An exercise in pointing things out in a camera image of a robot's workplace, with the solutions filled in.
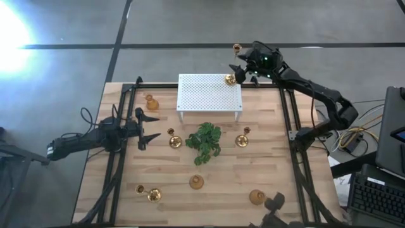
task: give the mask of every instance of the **potted plant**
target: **potted plant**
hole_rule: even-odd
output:
[[[202,123],[195,134],[190,134],[185,140],[185,145],[198,150],[198,156],[194,159],[194,164],[201,165],[211,159],[213,155],[218,156],[221,152],[220,137],[221,128],[215,127],[212,123]]]

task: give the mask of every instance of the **keyboard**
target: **keyboard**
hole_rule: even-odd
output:
[[[405,191],[356,174],[351,180],[348,207],[405,227]]]

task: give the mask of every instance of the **butcher block tabletop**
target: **butcher block tabletop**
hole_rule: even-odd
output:
[[[113,104],[118,107],[122,84],[105,85],[97,122],[111,116]],[[147,94],[159,102],[158,110],[146,108]],[[286,96],[290,119],[293,120],[288,93]],[[127,113],[128,101],[126,99],[123,113]],[[296,101],[302,126],[312,126],[311,98],[296,92]],[[256,206],[249,201],[249,193],[253,189],[261,190],[269,198],[277,192],[284,194],[285,204],[278,211],[278,216],[287,223],[301,220],[280,91],[242,88],[242,102],[243,112],[239,122],[235,122],[233,113],[209,112],[187,113],[184,122],[180,123],[176,112],[177,89],[137,89],[135,108],[141,107],[147,116],[160,119],[144,123],[145,135],[161,135],[153,139],[145,151],[138,150],[137,137],[128,140],[115,225],[247,226],[251,222],[259,225],[268,210],[263,204]],[[184,141],[204,122],[221,127],[221,153],[197,167],[194,165],[197,151],[188,148]],[[247,135],[249,144],[240,148],[235,145],[235,138],[243,134],[245,127],[251,129]],[[167,130],[170,128],[183,139],[183,146],[177,149],[169,147],[171,136]],[[90,150],[89,156],[99,150]],[[317,195],[333,215],[341,219],[325,150],[310,148],[308,157]],[[107,162],[108,153],[102,152],[86,163],[73,222],[82,219],[100,196]],[[190,178],[195,174],[204,179],[203,187],[198,190],[189,185]],[[146,190],[160,189],[161,200],[151,203],[147,194],[137,194],[135,188],[139,184]],[[112,195],[107,202],[106,220]],[[305,196],[309,219],[313,220],[310,201],[308,195]]]

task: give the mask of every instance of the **leaf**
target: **leaf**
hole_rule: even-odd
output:
[[[207,138],[208,138],[207,135],[201,135],[201,136],[200,136],[200,140],[201,140],[202,143],[206,143],[206,142],[207,142]]]
[[[201,161],[201,157],[200,157],[200,156],[198,156],[198,157],[196,157],[196,158],[194,159],[194,164],[196,164],[196,165],[201,165],[201,163],[202,163],[202,161]]]
[[[215,127],[214,130],[211,132],[211,137],[214,141],[219,141],[221,137],[221,129],[219,127]]]
[[[205,126],[201,126],[201,127],[198,128],[198,130],[197,130],[197,134],[198,134],[199,136],[204,135],[204,134],[207,134],[208,132],[209,132],[209,129],[208,129],[207,127],[205,127]]]
[[[206,142],[201,143],[199,150],[202,151],[203,154],[208,154],[210,151],[209,144]]]
[[[198,138],[196,136],[193,136],[191,138],[191,142],[192,142],[192,147],[194,149],[199,149],[201,142],[198,140]]]
[[[200,126],[206,128],[208,130],[211,130],[214,127],[213,124],[208,123],[208,122],[202,123],[202,124],[200,124]]]
[[[211,159],[211,155],[207,155],[204,157],[204,164],[206,164],[207,162],[209,162],[209,160]]]
[[[190,147],[190,148],[193,148],[191,139],[186,139],[186,140],[185,140],[185,145],[188,146],[188,147]]]
[[[214,152],[214,156],[218,156],[221,153],[221,148],[216,148]]]

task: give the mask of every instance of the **pegboard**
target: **pegboard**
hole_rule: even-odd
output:
[[[242,111],[240,85],[225,74],[178,75],[177,111]]]

